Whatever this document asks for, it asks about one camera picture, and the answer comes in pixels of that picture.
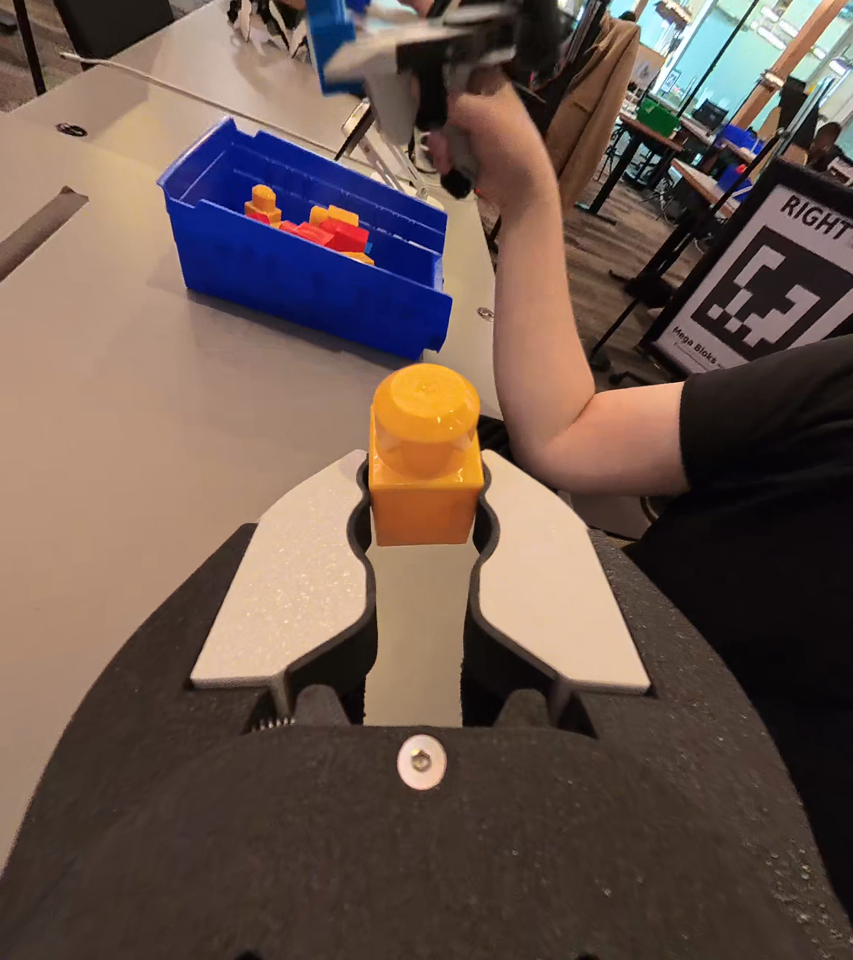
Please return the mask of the thin black pole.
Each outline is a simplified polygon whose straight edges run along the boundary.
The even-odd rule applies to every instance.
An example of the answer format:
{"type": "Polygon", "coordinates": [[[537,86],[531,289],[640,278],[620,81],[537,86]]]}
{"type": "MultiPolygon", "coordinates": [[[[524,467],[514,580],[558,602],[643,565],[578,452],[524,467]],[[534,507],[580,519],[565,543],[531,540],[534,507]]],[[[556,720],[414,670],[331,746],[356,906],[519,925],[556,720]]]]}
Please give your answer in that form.
{"type": "Polygon", "coordinates": [[[33,87],[36,96],[40,97],[48,91],[48,88],[26,2],[13,0],[11,3],[33,87]]]}

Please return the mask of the person's right forearm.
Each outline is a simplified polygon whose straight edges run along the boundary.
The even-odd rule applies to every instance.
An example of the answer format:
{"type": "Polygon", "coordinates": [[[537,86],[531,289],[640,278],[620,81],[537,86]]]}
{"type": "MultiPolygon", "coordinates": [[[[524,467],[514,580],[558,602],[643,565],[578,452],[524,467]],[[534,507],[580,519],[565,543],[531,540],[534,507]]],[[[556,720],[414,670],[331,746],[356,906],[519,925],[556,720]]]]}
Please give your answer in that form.
{"type": "Polygon", "coordinates": [[[559,199],[515,196],[501,216],[492,358],[515,462],[572,494],[685,493],[682,385],[597,392],[570,297],[559,199]]]}

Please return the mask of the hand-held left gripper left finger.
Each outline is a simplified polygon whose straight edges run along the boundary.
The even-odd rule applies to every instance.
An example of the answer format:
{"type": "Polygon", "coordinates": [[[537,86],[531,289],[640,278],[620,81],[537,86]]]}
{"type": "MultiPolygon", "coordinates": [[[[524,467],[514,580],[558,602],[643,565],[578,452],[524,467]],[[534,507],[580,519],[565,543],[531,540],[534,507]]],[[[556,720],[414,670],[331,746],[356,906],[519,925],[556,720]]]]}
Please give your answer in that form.
{"type": "Polygon", "coordinates": [[[261,515],[190,674],[196,689],[360,686],[378,649],[367,454],[261,515]]]}

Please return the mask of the pile of colourful blocks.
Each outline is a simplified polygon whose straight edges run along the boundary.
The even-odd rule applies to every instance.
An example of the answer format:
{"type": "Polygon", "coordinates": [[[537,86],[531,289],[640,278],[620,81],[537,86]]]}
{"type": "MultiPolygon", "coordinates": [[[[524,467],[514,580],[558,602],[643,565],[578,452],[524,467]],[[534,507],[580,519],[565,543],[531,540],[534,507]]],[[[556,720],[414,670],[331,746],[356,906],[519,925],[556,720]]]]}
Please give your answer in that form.
{"type": "Polygon", "coordinates": [[[317,247],[337,252],[368,266],[375,265],[370,255],[369,231],[360,224],[359,216],[345,208],[313,205],[307,220],[292,222],[284,218],[275,191],[265,185],[252,187],[244,203],[245,216],[283,233],[296,236],[317,247]]]}

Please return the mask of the black flat panel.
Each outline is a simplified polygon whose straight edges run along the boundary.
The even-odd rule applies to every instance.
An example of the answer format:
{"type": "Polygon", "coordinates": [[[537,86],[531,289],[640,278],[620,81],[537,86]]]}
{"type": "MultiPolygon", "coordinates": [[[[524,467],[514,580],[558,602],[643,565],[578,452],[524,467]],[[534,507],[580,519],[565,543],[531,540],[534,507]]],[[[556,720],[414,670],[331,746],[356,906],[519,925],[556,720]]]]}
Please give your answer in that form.
{"type": "Polygon", "coordinates": [[[109,59],[175,21],[169,1],[54,1],[77,55],[109,59]]]}

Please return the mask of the framed marker floor sign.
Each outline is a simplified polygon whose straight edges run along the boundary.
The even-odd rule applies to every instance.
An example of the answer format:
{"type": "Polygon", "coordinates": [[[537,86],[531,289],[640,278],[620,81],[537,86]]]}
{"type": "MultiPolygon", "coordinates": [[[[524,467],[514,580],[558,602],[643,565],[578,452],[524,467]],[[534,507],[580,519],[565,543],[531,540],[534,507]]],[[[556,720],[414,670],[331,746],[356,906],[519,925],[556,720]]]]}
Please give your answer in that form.
{"type": "Polygon", "coordinates": [[[853,332],[853,187],[784,153],[772,140],[727,189],[708,187],[625,278],[593,370],[610,369],[606,346],[638,306],[660,313],[636,352],[673,378],[853,332]]]}

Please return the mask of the yellow toy block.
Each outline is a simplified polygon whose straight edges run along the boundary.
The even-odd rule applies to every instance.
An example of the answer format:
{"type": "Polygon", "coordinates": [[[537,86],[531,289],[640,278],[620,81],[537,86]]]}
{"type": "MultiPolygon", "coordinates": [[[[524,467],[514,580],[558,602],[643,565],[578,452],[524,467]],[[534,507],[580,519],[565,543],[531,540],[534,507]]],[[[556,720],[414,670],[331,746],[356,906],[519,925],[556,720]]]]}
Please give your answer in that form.
{"type": "Polygon", "coordinates": [[[389,374],[370,410],[368,488],[381,547],[464,544],[485,486],[481,401],[462,374],[418,363],[389,374]]]}

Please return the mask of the tan coat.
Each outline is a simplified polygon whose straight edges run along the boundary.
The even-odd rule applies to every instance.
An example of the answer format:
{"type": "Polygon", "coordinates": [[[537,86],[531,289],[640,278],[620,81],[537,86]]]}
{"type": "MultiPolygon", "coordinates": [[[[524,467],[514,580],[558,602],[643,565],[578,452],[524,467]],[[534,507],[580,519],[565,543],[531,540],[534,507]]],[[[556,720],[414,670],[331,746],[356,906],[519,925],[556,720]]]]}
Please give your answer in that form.
{"type": "Polygon", "coordinates": [[[574,205],[600,167],[640,48],[634,21],[604,14],[544,136],[563,204],[574,205]]]}

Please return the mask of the person's right hand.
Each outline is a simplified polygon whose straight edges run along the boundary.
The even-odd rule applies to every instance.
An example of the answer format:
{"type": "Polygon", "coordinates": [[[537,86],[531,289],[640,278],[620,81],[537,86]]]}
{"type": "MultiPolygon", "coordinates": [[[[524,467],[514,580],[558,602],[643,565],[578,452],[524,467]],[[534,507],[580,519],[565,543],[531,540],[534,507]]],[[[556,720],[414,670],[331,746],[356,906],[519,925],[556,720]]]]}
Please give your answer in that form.
{"type": "Polygon", "coordinates": [[[444,126],[427,135],[436,172],[467,174],[504,221],[529,211],[561,214],[553,163],[544,140],[514,84],[498,75],[478,81],[474,91],[447,95],[444,126]]]}

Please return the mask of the black and white device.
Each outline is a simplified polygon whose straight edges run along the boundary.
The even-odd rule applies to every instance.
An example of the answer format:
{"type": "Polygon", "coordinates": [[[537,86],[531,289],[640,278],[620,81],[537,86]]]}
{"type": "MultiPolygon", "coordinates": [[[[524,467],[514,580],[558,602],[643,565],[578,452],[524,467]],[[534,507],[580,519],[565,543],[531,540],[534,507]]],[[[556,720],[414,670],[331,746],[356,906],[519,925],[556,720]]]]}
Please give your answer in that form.
{"type": "Polygon", "coordinates": [[[305,1],[229,1],[227,18],[242,42],[260,38],[289,59],[311,61],[305,1]]]}

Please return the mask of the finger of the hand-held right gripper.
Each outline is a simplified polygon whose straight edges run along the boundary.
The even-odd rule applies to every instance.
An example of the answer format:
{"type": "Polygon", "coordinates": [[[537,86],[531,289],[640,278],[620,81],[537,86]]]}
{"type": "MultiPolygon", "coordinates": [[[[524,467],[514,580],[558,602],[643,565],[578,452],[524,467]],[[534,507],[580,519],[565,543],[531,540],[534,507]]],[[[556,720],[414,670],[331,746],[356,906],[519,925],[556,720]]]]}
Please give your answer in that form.
{"type": "Polygon", "coordinates": [[[335,83],[365,86],[372,78],[433,76],[434,56],[428,51],[433,41],[434,30],[356,34],[353,42],[344,43],[328,61],[326,77],[335,83]]]}
{"type": "Polygon", "coordinates": [[[421,33],[427,29],[517,33],[517,2],[366,2],[355,9],[358,34],[421,33]]]}

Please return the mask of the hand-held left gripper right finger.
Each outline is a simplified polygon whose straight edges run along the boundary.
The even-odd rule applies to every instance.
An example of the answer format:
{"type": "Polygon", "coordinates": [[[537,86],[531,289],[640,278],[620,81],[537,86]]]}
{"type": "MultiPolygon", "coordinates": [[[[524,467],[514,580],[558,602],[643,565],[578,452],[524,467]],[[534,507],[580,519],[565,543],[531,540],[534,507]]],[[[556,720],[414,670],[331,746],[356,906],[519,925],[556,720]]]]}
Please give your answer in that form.
{"type": "Polygon", "coordinates": [[[471,624],[549,687],[648,693],[649,674],[587,524],[500,454],[481,456],[471,624]]]}

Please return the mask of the blue plastic bin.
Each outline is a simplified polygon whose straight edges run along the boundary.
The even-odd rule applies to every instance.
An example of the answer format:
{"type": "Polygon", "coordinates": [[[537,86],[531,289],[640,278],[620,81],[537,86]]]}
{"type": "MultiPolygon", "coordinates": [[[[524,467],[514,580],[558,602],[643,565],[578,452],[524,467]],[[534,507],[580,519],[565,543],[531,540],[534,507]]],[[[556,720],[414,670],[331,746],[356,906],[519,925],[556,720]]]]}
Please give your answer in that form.
{"type": "Polygon", "coordinates": [[[446,341],[446,211],[293,142],[241,131],[225,117],[157,181],[185,286],[271,317],[417,360],[446,341]],[[358,216],[368,266],[248,219],[256,185],[271,187],[284,219],[313,206],[358,216]]]}

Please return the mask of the white thin-legged stand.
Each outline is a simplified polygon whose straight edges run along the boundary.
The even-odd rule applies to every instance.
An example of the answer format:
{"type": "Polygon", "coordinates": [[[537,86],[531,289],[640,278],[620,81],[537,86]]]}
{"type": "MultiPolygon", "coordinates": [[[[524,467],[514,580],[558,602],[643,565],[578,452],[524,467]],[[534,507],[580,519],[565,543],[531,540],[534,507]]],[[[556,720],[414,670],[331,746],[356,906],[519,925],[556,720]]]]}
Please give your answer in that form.
{"type": "Polygon", "coordinates": [[[416,168],[405,150],[382,136],[367,99],[352,109],[340,130],[343,140],[334,154],[334,162],[365,164],[372,171],[370,175],[386,186],[416,197],[437,210],[444,208],[443,201],[433,195],[428,176],[416,168]]]}

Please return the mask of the green storage bin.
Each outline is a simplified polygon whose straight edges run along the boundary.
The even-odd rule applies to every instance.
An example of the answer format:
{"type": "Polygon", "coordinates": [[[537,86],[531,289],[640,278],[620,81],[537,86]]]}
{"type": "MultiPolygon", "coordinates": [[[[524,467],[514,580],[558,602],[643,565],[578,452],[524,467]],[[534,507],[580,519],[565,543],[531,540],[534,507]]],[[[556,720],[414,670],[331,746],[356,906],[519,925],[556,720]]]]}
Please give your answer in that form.
{"type": "Polygon", "coordinates": [[[636,122],[649,128],[661,138],[672,138],[681,123],[678,115],[658,99],[644,96],[638,102],[636,122]]]}

